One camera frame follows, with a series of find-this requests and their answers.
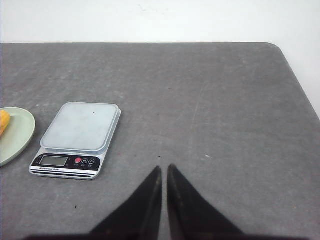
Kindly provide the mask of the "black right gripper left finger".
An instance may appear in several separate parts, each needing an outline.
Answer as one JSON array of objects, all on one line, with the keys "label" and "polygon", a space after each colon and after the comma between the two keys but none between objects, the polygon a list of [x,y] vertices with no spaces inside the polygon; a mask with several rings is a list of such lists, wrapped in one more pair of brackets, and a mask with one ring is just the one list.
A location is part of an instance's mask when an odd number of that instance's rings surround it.
[{"label": "black right gripper left finger", "polygon": [[162,212],[162,170],[156,166],[133,194],[91,234],[102,240],[157,240]]}]

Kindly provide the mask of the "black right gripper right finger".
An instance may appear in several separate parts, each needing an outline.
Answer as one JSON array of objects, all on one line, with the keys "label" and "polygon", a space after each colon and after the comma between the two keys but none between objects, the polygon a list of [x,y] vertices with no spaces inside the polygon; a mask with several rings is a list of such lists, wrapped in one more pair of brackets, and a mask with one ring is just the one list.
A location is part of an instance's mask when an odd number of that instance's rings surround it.
[{"label": "black right gripper right finger", "polygon": [[167,169],[167,207],[173,240],[229,240],[244,236],[201,196],[175,164]]}]

